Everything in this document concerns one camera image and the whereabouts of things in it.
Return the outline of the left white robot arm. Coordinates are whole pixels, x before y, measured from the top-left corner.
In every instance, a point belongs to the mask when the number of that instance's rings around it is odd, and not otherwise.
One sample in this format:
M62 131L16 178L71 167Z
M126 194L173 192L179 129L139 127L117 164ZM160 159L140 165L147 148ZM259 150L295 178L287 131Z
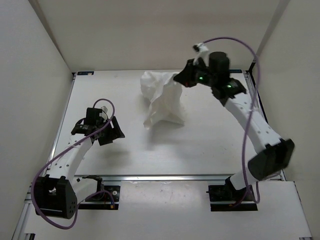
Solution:
M76 177L76 171L95 142L103 146L124 137L115 116L99 113L79 120L65 150L50 161L46 174L38 175L32 183L31 200L35 213L47 222L51 217L71 219L77 216L81 202L103 198L108 191L102 178L96 175Z

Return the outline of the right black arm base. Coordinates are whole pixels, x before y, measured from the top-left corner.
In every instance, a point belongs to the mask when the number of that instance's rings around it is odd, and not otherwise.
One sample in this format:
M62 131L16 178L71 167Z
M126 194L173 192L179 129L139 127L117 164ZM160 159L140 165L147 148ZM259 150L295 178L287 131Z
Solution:
M246 187L235 190L230 177L225 180L224 185L209 185L208 191L211 212L255 212L258 211L254 203L252 186L248 193Z

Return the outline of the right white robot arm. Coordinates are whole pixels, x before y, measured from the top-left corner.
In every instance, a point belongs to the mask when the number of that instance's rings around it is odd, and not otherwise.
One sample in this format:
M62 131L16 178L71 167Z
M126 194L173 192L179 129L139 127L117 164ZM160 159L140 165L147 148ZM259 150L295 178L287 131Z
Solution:
M295 144L291 139L283 139L259 112L250 108L251 97L242 83L230 76L229 66L227 54L216 51L209 55L209 65L201 57L189 59L173 79L187 88L197 84L210 87L213 96L236 118L253 144L256 156L244 165L242 172L226 181L226 197L236 200L246 185L257 183L287 168Z

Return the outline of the white fabric skirt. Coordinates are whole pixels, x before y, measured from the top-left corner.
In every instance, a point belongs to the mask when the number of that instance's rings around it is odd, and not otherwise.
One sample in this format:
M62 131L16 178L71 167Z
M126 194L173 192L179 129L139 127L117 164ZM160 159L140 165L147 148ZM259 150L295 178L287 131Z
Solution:
M145 71L140 78L140 90L149 101L147 117L143 122L151 129L160 121L184 125L186 112L181 103L182 85L174 81L177 72Z

